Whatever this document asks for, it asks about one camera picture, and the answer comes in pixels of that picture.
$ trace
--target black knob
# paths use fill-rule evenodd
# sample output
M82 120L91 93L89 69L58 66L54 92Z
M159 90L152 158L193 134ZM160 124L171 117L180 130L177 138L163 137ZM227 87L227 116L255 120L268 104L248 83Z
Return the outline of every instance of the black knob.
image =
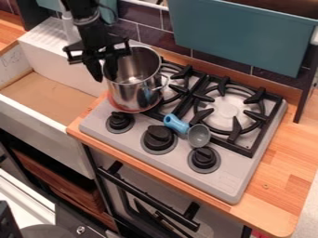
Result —
M114 130L122 130L128 127L133 117L131 114L123 112L112 112L110 117L110 127Z
M165 126L148 126L144 137L144 145L153 151L168 149L174 142L172 130Z
M192 156L192 162L198 168L208 169L217 163L217 157L208 147L198 148Z

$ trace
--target stovetop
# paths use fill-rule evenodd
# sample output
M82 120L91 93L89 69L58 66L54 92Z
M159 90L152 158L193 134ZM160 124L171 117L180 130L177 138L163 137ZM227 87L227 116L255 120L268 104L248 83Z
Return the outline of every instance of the stovetop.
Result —
M118 112L108 100L96 107L79 129L193 187L237 204L285 114L285 100L265 88L255 89L228 77L197 72L190 65L165 61L161 73L170 77L163 100L147 112L130 115L134 123L127 131L118 133L107 128L106 121ZM172 149L164 154L147 150L143 141L149 126L161 127L165 115L171 112L191 126L208 126L210 143L194 149L185 137L174 132ZM206 160L210 156L207 153L214 154L214 163Z

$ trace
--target oven door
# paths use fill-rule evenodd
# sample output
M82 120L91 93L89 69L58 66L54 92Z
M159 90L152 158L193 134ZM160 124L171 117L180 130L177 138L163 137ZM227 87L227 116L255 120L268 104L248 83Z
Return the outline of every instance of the oven door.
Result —
M213 230L196 218L200 210L197 203L179 197L169 203L167 197L175 194L119 162L108 169L100 167L98 173L105 179L116 215L150 237L213 237ZM162 196L152 196L154 191L163 192Z
M243 225L213 207L116 162L110 155L90 152L97 173L104 178L114 217L123 218L148 237L241 237Z

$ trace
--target teal box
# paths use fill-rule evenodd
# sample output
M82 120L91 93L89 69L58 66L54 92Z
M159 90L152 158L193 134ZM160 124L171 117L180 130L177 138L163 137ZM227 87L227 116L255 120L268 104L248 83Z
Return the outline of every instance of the teal box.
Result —
M36 0L36 2L41 7L45 7L54 11L60 11L60 4L58 0ZM111 8L115 14L117 14L117 0L100 0L100 3ZM103 7L100 7L99 9L104 20L109 24L113 24L115 17L111 10Z
M169 0L178 45L297 77L318 20L218 0Z

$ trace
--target black stove grate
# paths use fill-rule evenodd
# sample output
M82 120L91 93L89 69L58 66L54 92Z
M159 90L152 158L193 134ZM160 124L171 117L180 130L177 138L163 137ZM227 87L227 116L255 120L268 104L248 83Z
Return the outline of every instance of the black stove grate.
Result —
M165 115L161 113L163 105L175 101L176 99L181 99L180 103L172 111L172 113L174 113L179 119L182 119L189 110L193 110L194 117L190 121L191 126L199 123L205 124L210 128L210 141L212 143L218 144L219 146L227 148L231 151L238 152L244 156L252 158L259 144L261 143L261 140L265 136L272 119L274 118L275 114L277 114L282 104L283 98L267 92L263 87L255 89L250 86L244 86L242 84L236 83L229 77L218 77L216 75L207 75L206 73L201 73L194 70L190 65L184 67L178 64L170 63L168 61L164 61L164 63L181 68L181 71L175 73L171 78L184 78L184 86L169 85L171 89L177 92L176 96L172 97L171 99L163 99L158 103L157 106L147 112L143 112L143 114L146 114L156 120L163 121L165 118ZM192 75L198 77L199 79L197 82L195 82L192 88L189 88L189 80ZM244 104L258 105L259 112L244 111L244 114L254 121L251 126L242 128L238 119L233 117L232 130L226 131L214 128L204 121L207 116L214 112L214 109L210 108L199 110L200 103L209 102L213 104L215 100L209 97L207 94L217 90L221 96L225 96L227 93L229 93L227 92L229 88L242 91L245 95L249 95L246 97ZM274 106L269 115L266 115L266 108L263 102L264 99L274 102ZM240 146L235 142L240 136L251 132L256 128L259 128L260 131L250 148Z

